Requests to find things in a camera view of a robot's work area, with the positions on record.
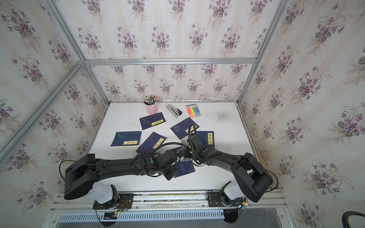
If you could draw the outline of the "blue book yellow label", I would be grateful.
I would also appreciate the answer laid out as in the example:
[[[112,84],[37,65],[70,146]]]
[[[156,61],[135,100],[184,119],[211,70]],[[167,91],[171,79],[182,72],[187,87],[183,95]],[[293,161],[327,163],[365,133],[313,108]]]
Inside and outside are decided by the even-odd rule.
[[[175,178],[191,174],[195,172],[194,164],[192,161],[180,162],[176,167]]]

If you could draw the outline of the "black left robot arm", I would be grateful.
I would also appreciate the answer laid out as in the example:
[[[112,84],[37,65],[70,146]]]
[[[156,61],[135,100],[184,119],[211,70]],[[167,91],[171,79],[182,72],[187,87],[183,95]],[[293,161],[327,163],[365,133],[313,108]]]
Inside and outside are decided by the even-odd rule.
[[[137,155],[130,159],[97,159],[87,154],[65,170],[64,199],[75,200],[86,196],[94,183],[119,176],[164,175],[171,180],[176,174],[176,164],[184,149],[167,150],[163,154]]]

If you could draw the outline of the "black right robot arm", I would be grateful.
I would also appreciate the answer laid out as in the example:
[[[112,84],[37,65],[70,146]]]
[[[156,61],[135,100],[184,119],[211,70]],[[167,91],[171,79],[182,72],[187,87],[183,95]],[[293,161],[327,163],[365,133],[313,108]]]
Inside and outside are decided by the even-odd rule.
[[[184,155],[193,159],[198,165],[216,166],[231,172],[246,198],[258,202],[273,184],[269,171],[264,169],[250,153],[232,155],[212,147],[205,147],[196,134],[189,134],[189,152]]]

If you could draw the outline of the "blue book under left arm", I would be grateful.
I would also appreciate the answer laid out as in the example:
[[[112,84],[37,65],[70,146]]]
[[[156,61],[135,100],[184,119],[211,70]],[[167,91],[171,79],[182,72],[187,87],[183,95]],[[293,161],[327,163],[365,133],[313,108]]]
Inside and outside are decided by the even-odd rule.
[[[161,144],[166,142],[167,138],[156,132],[150,134],[150,136],[138,147],[136,152],[138,154],[150,154]]]

